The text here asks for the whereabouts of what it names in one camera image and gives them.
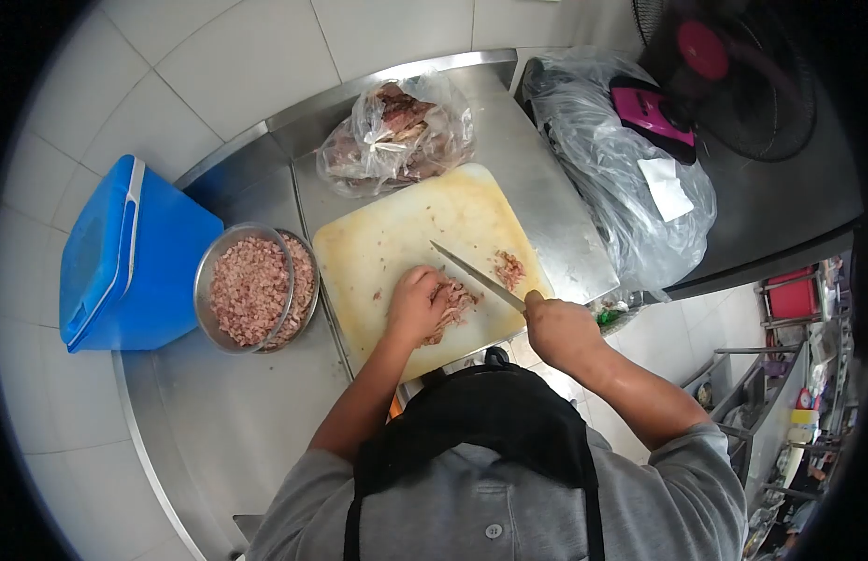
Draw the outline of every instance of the metal bowl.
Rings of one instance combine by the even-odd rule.
[[[309,247],[309,244],[306,243],[305,241],[303,241],[303,238],[301,238],[300,236],[293,233],[293,231],[285,230],[284,228],[275,228],[275,230],[277,230],[278,233],[280,233],[282,235],[287,235],[288,237],[299,241],[300,244],[302,244],[303,247],[306,249],[306,253],[309,254],[309,260],[311,260],[313,262],[313,271],[314,271],[313,278],[315,280],[315,288],[313,288],[313,296],[309,300],[309,307],[306,308],[306,317],[303,319],[303,323],[300,324],[300,327],[297,328],[296,332],[294,333],[294,336],[292,338],[290,338],[290,341],[286,341],[286,342],[284,342],[278,346],[274,346],[272,348],[261,348],[261,349],[256,351],[257,354],[268,354],[268,353],[274,353],[275,351],[280,351],[285,346],[288,346],[291,343],[293,343],[294,341],[296,341],[296,338],[300,337],[300,334],[303,333],[303,331],[306,329],[306,326],[309,325],[309,320],[312,320],[313,314],[316,313],[316,304],[318,303],[318,300],[319,300],[319,289],[320,289],[321,283],[322,283],[322,276],[321,276],[320,271],[319,271],[318,262],[316,261],[316,253],[314,253],[313,249],[311,247]]]
[[[275,327],[273,327],[269,332],[269,335],[256,345],[241,346],[225,331],[219,329],[215,313],[213,313],[212,309],[209,308],[209,286],[212,284],[215,261],[222,257],[222,255],[228,251],[228,248],[234,246],[238,241],[250,237],[274,241],[277,243],[284,252],[285,265],[287,266],[288,274],[287,278],[294,277],[294,263],[290,257],[290,252],[287,251],[287,246],[284,244],[284,240],[274,228],[270,228],[265,224],[258,222],[245,222],[234,225],[223,231],[221,235],[215,238],[215,241],[209,245],[206,252],[203,253],[201,263],[197,265],[197,275],[194,277],[194,310],[197,312],[197,323],[200,324],[201,329],[207,334],[209,340],[219,349],[229,354],[252,353],[271,341],[271,339],[275,337],[275,334],[278,333],[278,330],[281,329],[281,324],[284,323],[284,319],[287,317],[287,312],[290,310],[290,303],[294,297],[294,283],[288,283],[287,300],[285,301],[284,308],[281,311],[281,316],[275,323]]]

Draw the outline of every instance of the plastic bag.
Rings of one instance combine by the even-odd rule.
[[[654,84],[636,64],[605,51],[580,48],[538,57],[524,77],[540,133],[593,211],[620,288],[662,290],[701,262],[706,235],[717,216],[709,176],[697,163],[676,163],[676,175],[694,208],[665,222],[637,160],[670,154],[620,123],[609,80],[625,74]]]
[[[374,196],[441,175],[473,153],[471,108],[431,69],[362,93],[316,153],[316,171],[340,195]]]

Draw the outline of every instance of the stainless steel table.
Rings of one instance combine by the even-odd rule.
[[[505,58],[507,51],[497,52]],[[435,62],[444,70],[456,60],[464,64],[446,72],[472,106],[474,161],[506,193],[558,297],[586,303],[614,289],[617,276],[585,203],[507,92],[511,72],[505,65],[467,65],[472,55],[487,58]],[[320,96],[349,110],[349,96]],[[283,113],[220,149],[221,160],[210,156],[211,166],[189,173],[195,187],[186,192],[226,224],[255,220],[303,231],[311,240],[319,227],[373,199],[345,199],[324,185],[315,155],[293,153],[293,146],[312,143],[282,131],[289,118],[300,130],[314,122],[315,129],[330,127],[290,109]],[[273,129],[272,123],[285,124]],[[161,505],[195,555],[220,560],[247,547],[233,516],[266,510],[359,367],[342,348],[325,305],[298,340],[276,353],[226,355],[193,331],[158,351],[115,358],[129,427]]]

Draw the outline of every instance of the cooler lid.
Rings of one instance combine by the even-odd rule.
[[[101,310],[128,290],[144,171],[134,156],[120,158],[69,232],[59,272],[59,334],[70,353]]]

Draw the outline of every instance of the knife blade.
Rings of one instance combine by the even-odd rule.
[[[517,309],[521,313],[524,312],[524,301],[521,298],[518,298],[517,296],[510,293],[506,289],[505,286],[500,285],[495,280],[491,279],[489,276],[484,275],[478,269],[469,265],[467,262],[460,259],[457,255],[455,255],[450,250],[443,247],[442,245],[440,245],[436,241],[431,240],[430,242],[431,242],[431,245],[434,246],[435,250],[440,252],[444,257],[449,259],[453,264],[455,264],[456,266],[461,268],[463,271],[465,271],[466,273],[471,275],[472,278],[474,278],[474,280],[478,281],[479,283],[481,283],[482,285],[487,287],[488,290],[490,290],[493,294],[495,294],[496,296],[501,298],[508,305]]]

